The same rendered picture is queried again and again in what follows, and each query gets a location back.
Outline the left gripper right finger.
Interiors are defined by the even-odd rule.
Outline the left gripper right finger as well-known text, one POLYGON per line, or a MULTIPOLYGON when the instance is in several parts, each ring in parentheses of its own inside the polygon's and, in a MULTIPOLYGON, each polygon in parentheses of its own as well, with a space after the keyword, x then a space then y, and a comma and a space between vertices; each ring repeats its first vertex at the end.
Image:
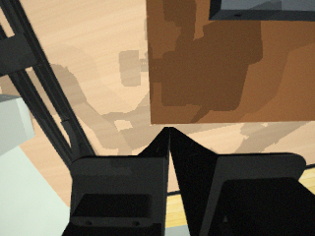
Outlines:
POLYGON ((190 236, 208 236, 224 181, 294 177, 306 168, 292 152, 222 153, 203 147, 174 127, 170 154, 190 236))

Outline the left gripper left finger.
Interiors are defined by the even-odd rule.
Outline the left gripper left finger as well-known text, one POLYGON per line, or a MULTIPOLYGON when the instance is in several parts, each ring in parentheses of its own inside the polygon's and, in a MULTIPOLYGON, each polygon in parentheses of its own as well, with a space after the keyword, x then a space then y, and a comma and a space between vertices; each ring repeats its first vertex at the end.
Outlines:
POLYGON ((165 233, 170 130, 164 127, 138 155, 87 155, 70 166, 82 199, 84 194, 149 194, 154 197, 155 223, 165 233))

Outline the brown wooden stand with grey legs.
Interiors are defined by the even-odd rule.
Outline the brown wooden stand with grey legs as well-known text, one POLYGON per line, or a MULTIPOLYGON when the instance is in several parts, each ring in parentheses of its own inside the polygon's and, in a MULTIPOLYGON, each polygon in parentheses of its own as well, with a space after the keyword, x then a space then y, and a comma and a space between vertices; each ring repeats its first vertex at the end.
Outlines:
POLYGON ((146 0, 151 125, 315 121, 315 22, 146 0))

